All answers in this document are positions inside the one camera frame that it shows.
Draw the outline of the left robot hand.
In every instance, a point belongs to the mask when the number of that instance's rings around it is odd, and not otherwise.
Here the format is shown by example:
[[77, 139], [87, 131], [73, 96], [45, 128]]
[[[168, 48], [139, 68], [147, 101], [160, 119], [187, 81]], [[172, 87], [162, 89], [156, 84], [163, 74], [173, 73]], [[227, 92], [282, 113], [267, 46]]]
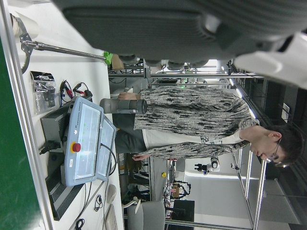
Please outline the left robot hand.
[[304, 0], [56, 0], [93, 47], [152, 65], [209, 59], [307, 86]]

